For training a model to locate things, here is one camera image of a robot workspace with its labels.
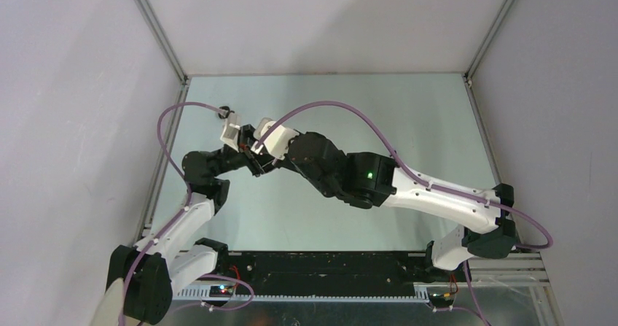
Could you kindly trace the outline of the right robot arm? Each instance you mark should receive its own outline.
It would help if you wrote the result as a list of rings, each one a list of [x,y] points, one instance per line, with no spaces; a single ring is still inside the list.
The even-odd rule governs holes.
[[[472,257],[503,259],[517,242],[514,221],[500,209],[498,188],[477,190],[425,175],[409,176],[395,159],[373,152],[344,153],[328,138],[314,133],[268,136],[257,153],[277,160],[276,166],[300,174],[326,198],[360,209],[412,209],[456,223],[455,229],[426,249],[427,277],[442,281]]]

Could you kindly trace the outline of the black earbud charging case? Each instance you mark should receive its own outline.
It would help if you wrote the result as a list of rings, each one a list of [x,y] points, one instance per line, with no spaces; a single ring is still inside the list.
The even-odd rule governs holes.
[[[229,106],[221,106],[219,107],[218,117],[221,120],[227,119],[232,112]]]

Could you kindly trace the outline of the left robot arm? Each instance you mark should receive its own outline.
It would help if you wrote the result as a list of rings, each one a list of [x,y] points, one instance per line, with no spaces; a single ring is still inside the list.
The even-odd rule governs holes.
[[[156,233],[112,252],[107,295],[121,298],[115,325],[123,325],[128,317],[156,325],[168,313],[173,297],[194,281],[204,276],[228,278],[226,244],[202,238],[187,252],[181,249],[227,200],[230,183],[217,175],[244,166],[256,175],[264,173],[257,158],[267,154],[261,139],[272,125],[271,120],[263,120],[258,128],[228,123],[222,149],[185,155],[181,175],[187,194],[179,210]]]

